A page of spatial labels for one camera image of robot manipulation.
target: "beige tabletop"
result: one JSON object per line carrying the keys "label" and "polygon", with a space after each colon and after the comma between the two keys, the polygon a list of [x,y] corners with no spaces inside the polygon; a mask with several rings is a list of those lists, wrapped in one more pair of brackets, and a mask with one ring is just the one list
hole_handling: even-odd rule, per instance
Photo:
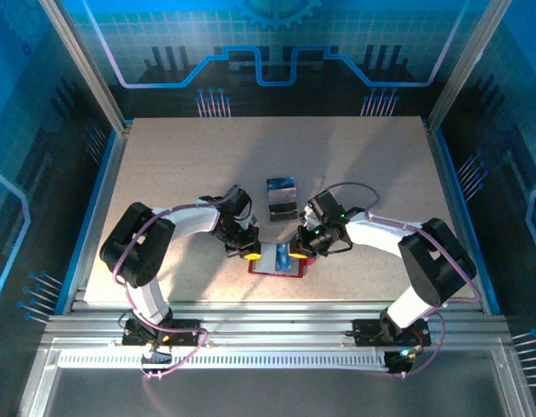
{"label": "beige tabletop", "polygon": [[[268,220],[266,179],[287,175],[295,178],[300,209],[326,186],[354,180],[379,190],[379,215],[439,217],[451,227],[419,117],[136,119],[100,246],[132,202],[170,207],[223,195],[234,183],[252,197],[261,240],[284,242],[298,222]],[[345,209],[372,201],[357,187],[334,195]],[[364,246],[317,260],[301,279],[250,275],[246,261],[227,259],[207,234],[171,242],[158,276],[170,301],[392,300],[408,286],[400,258]],[[98,257],[84,300],[124,301]]]}

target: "black bracket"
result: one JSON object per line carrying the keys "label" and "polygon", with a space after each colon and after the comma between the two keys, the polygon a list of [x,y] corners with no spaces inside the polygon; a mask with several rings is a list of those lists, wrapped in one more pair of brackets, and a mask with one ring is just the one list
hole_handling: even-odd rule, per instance
{"label": "black bracket", "polygon": [[394,338],[393,343],[383,340],[379,320],[353,320],[353,330],[345,333],[354,337],[357,347],[398,347],[411,348],[417,345],[430,346],[432,340],[427,323],[423,319],[415,321],[408,329]]}
{"label": "black bracket", "polygon": [[[167,319],[161,323],[163,328],[199,328],[199,320]],[[122,335],[123,346],[144,346],[152,342],[155,346],[198,346],[198,332],[164,333],[150,328],[137,319],[128,319]]]}

